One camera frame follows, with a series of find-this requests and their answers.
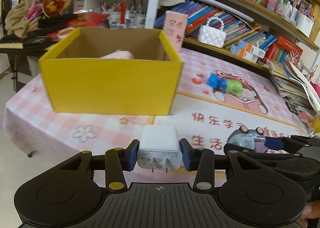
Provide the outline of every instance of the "charger prong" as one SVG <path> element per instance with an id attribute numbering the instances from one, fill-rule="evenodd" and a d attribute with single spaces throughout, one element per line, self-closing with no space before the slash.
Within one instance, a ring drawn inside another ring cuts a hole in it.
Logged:
<path id="1" fill-rule="evenodd" d="M 155 166 L 155 158 L 153 157 L 153 158 L 152 158 L 152 173 L 153 173 L 153 168 L 154 168 L 154 166 Z"/>
<path id="2" fill-rule="evenodd" d="M 164 165 L 165 165 L 165 172 L 168 173 L 168 158 L 165 158 Z"/>

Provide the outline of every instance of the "pink box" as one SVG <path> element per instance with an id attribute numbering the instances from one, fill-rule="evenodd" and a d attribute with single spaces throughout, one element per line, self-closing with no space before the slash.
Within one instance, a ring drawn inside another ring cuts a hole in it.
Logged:
<path id="1" fill-rule="evenodd" d="M 163 30 L 176 52 L 180 52 L 184 32 L 187 26 L 188 15 L 173 11 L 166 11 L 165 14 Z"/>

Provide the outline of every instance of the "red heart print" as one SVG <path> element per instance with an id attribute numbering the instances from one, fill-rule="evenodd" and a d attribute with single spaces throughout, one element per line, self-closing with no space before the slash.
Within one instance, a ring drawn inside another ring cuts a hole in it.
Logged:
<path id="1" fill-rule="evenodd" d="M 202 84 L 202 81 L 201 80 L 197 80 L 195 78 L 192 78 L 191 79 L 192 83 L 195 84 L 195 85 L 201 85 Z"/>

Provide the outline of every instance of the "star print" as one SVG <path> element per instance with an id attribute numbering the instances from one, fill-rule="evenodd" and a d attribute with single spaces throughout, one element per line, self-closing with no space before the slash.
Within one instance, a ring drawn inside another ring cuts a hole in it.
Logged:
<path id="1" fill-rule="evenodd" d="M 122 118 L 119 120 L 120 124 L 127 124 L 129 122 L 128 118 Z"/>

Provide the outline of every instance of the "quilted handbag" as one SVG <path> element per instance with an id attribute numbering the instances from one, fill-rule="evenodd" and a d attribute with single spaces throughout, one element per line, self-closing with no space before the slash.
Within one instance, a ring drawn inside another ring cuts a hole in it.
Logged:
<path id="1" fill-rule="evenodd" d="M 219 20 L 221 22 L 220 30 L 209 26 L 212 20 Z M 222 48 L 224 40 L 227 36 L 227 34 L 223 31 L 223 28 L 223 20 L 215 16 L 210 17 L 207 23 L 200 27 L 198 41 L 204 44 Z"/>

